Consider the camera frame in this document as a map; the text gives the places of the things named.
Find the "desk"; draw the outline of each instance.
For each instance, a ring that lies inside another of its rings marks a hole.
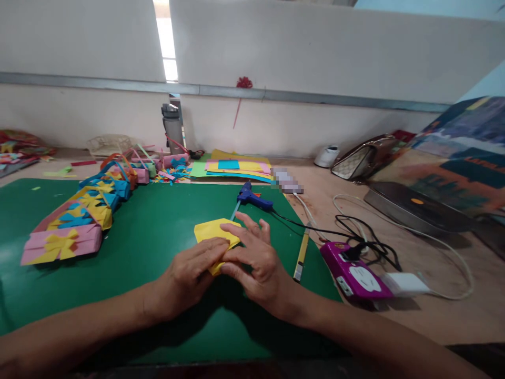
[[[18,178],[40,177],[43,171],[57,171],[78,160],[89,160],[86,152],[62,149],[56,155],[57,160],[39,163],[25,170],[0,179],[5,185]],[[365,186],[356,186],[330,173],[329,170],[316,167],[311,161],[303,159],[271,159],[273,166],[286,167],[304,186],[301,196],[309,206],[319,227],[338,230],[334,223],[336,211],[331,199],[336,194],[352,194],[363,198],[367,192]],[[73,174],[84,179],[98,171],[97,165],[75,167]],[[213,181],[213,183],[233,183],[238,181]],[[304,209],[293,196],[288,196],[295,212],[306,221]],[[406,272],[421,271],[430,286],[443,293],[459,294],[466,288],[466,281],[455,267],[450,256],[431,246],[424,240],[401,230],[380,218],[373,216],[358,205],[341,201],[344,212],[362,218],[378,237],[397,250],[400,263]],[[315,233],[310,236],[317,241]],[[505,262],[498,258],[473,234],[464,233],[454,242],[465,245],[458,252],[465,258],[475,277],[474,294],[463,301],[449,301],[432,296],[419,296],[413,300],[397,301],[381,315],[403,324],[420,334],[443,345],[479,344],[505,341]],[[382,268],[374,265],[373,270],[381,273]]]

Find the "power adapter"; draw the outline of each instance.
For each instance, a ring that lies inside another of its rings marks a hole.
[[[395,297],[414,297],[431,292],[421,279],[411,273],[386,273],[380,279]]]

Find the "craft pile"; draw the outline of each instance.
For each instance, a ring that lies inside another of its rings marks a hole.
[[[145,151],[147,158],[140,158],[134,149],[125,154],[130,152],[137,156],[131,162],[122,154],[109,156],[98,174],[82,181],[74,196],[42,220],[25,244],[21,265],[97,252],[102,231],[112,226],[112,214],[130,198],[137,184],[147,184],[151,177],[156,181],[160,175],[169,175],[173,181],[189,175],[187,154],[152,159]],[[124,167],[116,159],[122,159]]]

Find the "purple device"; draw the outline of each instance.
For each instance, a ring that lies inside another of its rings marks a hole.
[[[322,257],[335,282],[350,301],[381,300],[394,297],[380,278],[362,261],[347,261],[343,252],[350,246],[343,242],[328,242],[321,249]]]

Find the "colored paper stack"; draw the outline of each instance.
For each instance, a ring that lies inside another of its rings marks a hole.
[[[238,176],[270,183],[271,168],[267,158],[214,150],[194,162],[191,177]]]

